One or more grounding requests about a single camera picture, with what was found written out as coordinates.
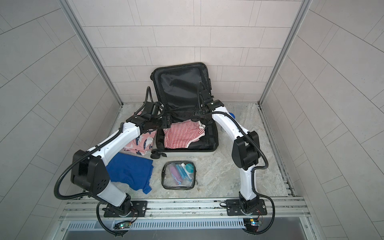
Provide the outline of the pink shark print garment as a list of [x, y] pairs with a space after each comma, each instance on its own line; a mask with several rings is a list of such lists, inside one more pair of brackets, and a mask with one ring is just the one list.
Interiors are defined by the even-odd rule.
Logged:
[[156, 134], [157, 131], [155, 130], [150, 130], [147, 133], [141, 134], [139, 137], [125, 145], [121, 152], [124, 154], [132, 153], [140, 156], [146, 155], [153, 149]]

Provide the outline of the red white striped garment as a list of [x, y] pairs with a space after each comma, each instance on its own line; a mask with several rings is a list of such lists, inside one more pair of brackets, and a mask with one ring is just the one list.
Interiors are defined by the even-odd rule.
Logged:
[[186, 149], [191, 143], [198, 142], [200, 138], [205, 136], [205, 128], [206, 126], [200, 121], [186, 120], [172, 123], [170, 128], [163, 129], [165, 148]]

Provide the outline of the blue cloth garment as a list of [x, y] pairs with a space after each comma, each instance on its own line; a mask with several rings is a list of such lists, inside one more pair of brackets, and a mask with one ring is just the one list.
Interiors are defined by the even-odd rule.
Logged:
[[111, 182], [123, 183], [135, 191], [148, 194], [153, 173], [153, 160], [123, 153], [116, 154], [106, 166]]

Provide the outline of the clear toiletry pouch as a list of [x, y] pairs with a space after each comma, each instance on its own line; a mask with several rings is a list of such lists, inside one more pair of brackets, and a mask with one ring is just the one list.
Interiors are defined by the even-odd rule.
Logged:
[[191, 161], [167, 162], [162, 169], [162, 186], [166, 190], [191, 190], [196, 184], [196, 167]]

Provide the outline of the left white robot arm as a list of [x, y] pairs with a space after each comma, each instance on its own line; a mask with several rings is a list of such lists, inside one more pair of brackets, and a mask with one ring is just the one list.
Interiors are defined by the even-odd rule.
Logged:
[[171, 121], [163, 114], [159, 102], [145, 102], [137, 113], [120, 124], [114, 134], [87, 151], [77, 151], [73, 157], [71, 182], [107, 205], [107, 211], [114, 217], [129, 215], [131, 197], [112, 183], [107, 166], [124, 146], [141, 134], [169, 127]]

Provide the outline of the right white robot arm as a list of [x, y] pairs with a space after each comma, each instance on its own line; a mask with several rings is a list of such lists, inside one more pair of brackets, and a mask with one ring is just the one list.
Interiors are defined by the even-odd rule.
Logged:
[[229, 207], [239, 209], [244, 215], [266, 215], [265, 203], [257, 193], [255, 171], [267, 169], [269, 164], [260, 149], [259, 136], [242, 127], [227, 108], [214, 97], [207, 89], [199, 86], [197, 90], [198, 106], [196, 115], [204, 119], [212, 119], [219, 124], [233, 141], [232, 160], [240, 171], [241, 188], [239, 203], [229, 204]]

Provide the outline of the black open suitcase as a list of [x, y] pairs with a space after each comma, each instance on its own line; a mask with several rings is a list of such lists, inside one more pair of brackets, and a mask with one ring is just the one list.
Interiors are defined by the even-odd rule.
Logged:
[[192, 120], [205, 125], [205, 135], [188, 148], [169, 149], [165, 147], [164, 130], [158, 130], [156, 136], [157, 151], [163, 155], [179, 156], [183, 153], [194, 155], [212, 155], [219, 146], [218, 128], [211, 116], [202, 118], [199, 111], [199, 93], [208, 92], [211, 97], [211, 82], [208, 68], [204, 63], [191, 63], [177, 66], [160, 67], [150, 76], [158, 101], [163, 105], [165, 116], [171, 123]]

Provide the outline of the black suitcase wheel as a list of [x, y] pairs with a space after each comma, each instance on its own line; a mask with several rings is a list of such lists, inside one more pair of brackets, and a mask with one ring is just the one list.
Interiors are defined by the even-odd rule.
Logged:
[[167, 157], [166, 153], [163, 153], [157, 149], [154, 149], [151, 151], [150, 155], [151, 159], [157, 160], [160, 159], [161, 157]]

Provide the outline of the left green circuit board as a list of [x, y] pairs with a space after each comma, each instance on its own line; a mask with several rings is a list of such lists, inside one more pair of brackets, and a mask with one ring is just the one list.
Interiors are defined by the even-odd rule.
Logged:
[[132, 223], [130, 221], [123, 221], [114, 225], [114, 230], [125, 230], [131, 227]]

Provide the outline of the green circuit board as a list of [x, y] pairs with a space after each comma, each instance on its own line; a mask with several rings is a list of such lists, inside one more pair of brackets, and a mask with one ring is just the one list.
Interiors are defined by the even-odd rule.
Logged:
[[131, 227], [132, 223], [130, 221], [123, 221], [114, 225], [114, 230], [125, 230]]
[[259, 219], [243, 219], [245, 230], [255, 233], [259, 230], [262, 222]]

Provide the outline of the right green circuit board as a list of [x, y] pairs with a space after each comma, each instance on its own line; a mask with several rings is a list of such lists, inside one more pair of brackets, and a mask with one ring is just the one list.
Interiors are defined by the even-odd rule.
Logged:
[[245, 230], [255, 233], [259, 230], [262, 222], [259, 219], [243, 219]]

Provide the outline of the aluminium mounting rail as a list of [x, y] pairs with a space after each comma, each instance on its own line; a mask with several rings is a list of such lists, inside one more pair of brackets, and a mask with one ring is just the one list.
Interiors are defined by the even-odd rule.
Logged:
[[235, 198], [206, 199], [144, 199], [132, 200], [130, 213], [118, 214], [100, 206], [100, 215], [109, 220], [160, 219], [208, 219], [208, 218], [246, 218], [262, 217], [302, 217], [309, 216], [310, 211], [302, 197], [274, 197], [271, 201], [261, 198], [259, 204], [251, 211], [241, 209], [240, 201]]

